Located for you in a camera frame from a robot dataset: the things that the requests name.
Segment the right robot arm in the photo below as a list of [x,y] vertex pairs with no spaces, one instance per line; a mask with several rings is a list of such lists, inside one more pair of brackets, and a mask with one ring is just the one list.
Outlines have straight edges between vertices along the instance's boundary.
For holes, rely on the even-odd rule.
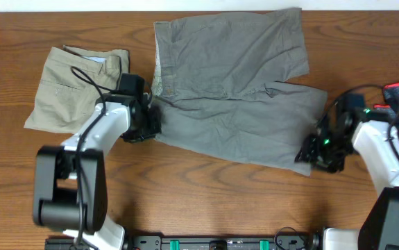
[[364,161],[378,194],[359,230],[326,228],[314,236],[310,249],[399,249],[399,138],[386,113],[354,108],[328,120],[309,135],[298,152],[297,163],[336,173],[345,159],[357,154]]

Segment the grey shorts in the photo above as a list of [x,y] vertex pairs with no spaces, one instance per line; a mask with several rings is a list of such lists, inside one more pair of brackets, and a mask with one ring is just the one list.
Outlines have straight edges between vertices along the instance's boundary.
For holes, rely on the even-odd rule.
[[154,24],[159,142],[237,163],[309,175],[296,162],[327,93],[308,74],[301,9],[224,12]]

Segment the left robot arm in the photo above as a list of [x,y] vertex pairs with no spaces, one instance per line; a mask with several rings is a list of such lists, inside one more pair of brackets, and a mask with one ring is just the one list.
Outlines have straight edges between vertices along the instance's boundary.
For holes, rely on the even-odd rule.
[[160,132],[152,96],[103,94],[80,130],[36,155],[33,221],[59,228],[63,249],[130,249],[123,226],[108,216],[105,157],[119,138],[141,142]]

